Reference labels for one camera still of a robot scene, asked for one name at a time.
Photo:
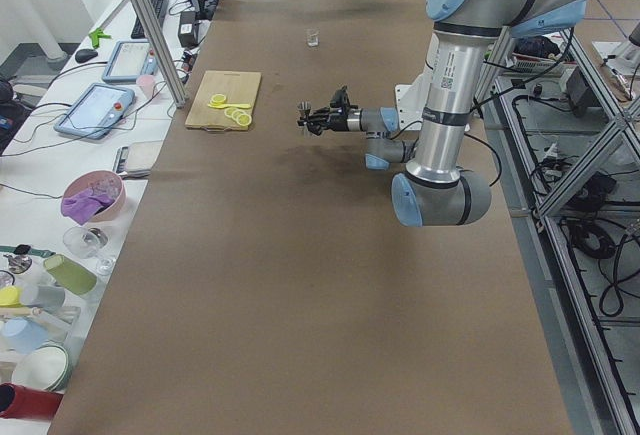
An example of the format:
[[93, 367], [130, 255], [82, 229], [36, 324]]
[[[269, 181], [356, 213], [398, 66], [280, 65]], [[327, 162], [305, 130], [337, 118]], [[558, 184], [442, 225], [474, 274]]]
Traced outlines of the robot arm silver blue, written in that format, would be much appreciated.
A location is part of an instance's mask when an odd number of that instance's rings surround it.
[[368, 164], [385, 169], [402, 162], [393, 177], [392, 203], [404, 226], [453, 226], [479, 220], [491, 204], [489, 184], [458, 166], [465, 127], [470, 121], [484, 56], [503, 28], [515, 38], [575, 26], [587, 0], [426, 0], [437, 51], [414, 149], [390, 139], [399, 114], [391, 108], [360, 109], [345, 89], [316, 111], [300, 106], [298, 125], [320, 135], [325, 130], [361, 131], [369, 136]]

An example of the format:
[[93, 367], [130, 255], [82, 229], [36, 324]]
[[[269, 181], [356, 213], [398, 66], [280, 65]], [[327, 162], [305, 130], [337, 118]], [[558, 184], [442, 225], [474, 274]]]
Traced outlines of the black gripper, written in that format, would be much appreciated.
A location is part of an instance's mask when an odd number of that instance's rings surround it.
[[320, 109], [305, 109], [301, 112], [302, 119], [327, 118], [327, 121], [306, 121], [303, 123], [307, 132], [320, 136], [324, 131], [335, 132], [360, 132], [361, 131], [361, 110], [360, 109], [335, 109], [322, 107]]

